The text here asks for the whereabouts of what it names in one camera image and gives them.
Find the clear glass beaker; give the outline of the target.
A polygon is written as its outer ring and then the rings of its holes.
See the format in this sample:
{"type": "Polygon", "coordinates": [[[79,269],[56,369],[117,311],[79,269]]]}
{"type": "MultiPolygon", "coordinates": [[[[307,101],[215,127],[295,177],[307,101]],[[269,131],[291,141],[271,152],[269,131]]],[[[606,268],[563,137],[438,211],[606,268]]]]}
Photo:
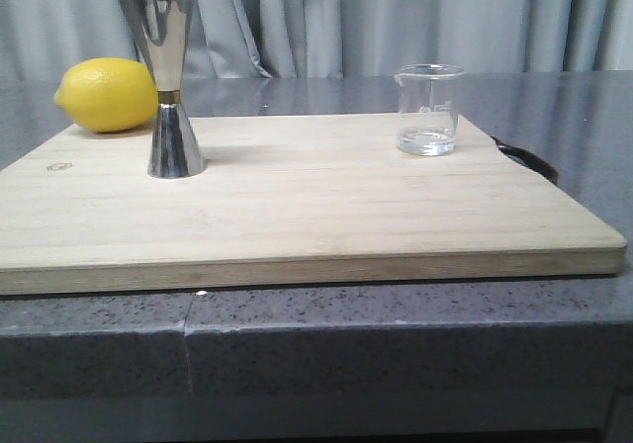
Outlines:
{"type": "Polygon", "coordinates": [[[408,154],[442,156],[454,150],[461,67],[424,63],[404,66],[394,79],[400,88],[397,146],[408,154]]]}

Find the steel double jigger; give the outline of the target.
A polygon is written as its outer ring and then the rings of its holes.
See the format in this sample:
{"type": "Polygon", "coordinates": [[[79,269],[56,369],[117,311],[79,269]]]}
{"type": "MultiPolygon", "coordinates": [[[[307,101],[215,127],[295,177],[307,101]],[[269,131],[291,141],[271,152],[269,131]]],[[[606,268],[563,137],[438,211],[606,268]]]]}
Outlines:
{"type": "Polygon", "coordinates": [[[148,174],[163,179],[197,175],[205,162],[181,100],[194,0],[119,2],[158,93],[148,174]]]}

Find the wooden cutting board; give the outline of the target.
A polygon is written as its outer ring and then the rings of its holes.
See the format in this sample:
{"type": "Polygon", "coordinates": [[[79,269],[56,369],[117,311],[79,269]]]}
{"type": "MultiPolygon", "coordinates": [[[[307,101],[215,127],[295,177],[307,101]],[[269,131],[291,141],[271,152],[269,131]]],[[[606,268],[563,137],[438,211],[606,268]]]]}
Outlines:
{"type": "Polygon", "coordinates": [[[612,274],[626,239],[466,119],[451,154],[394,114],[197,118],[199,175],[147,132],[72,126],[1,173],[3,295],[612,274]]]}

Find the grey curtain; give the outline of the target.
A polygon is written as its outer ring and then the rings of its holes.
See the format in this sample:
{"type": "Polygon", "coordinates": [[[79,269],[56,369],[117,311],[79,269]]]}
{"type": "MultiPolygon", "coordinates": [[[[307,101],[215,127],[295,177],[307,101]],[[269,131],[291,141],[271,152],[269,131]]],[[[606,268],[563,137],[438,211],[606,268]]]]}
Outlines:
{"type": "MultiPolygon", "coordinates": [[[[632,0],[194,0],[194,78],[628,70],[632,0]]],[[[136,53],[119,0],[1,0],[1,77],[136,53]]]]}

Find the yellow lemon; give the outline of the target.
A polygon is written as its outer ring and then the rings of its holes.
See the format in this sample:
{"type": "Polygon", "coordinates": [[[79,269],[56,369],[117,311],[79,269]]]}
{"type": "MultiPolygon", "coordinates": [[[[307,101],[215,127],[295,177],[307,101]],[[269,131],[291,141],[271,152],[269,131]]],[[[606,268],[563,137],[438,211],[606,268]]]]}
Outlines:
{"type": "Polygon", "coordinates": [[[96,57],[64,73],[53,101],[76,125],[95,133],[113,133],[151,120],[158,94],[144,64],[96,57]]]}

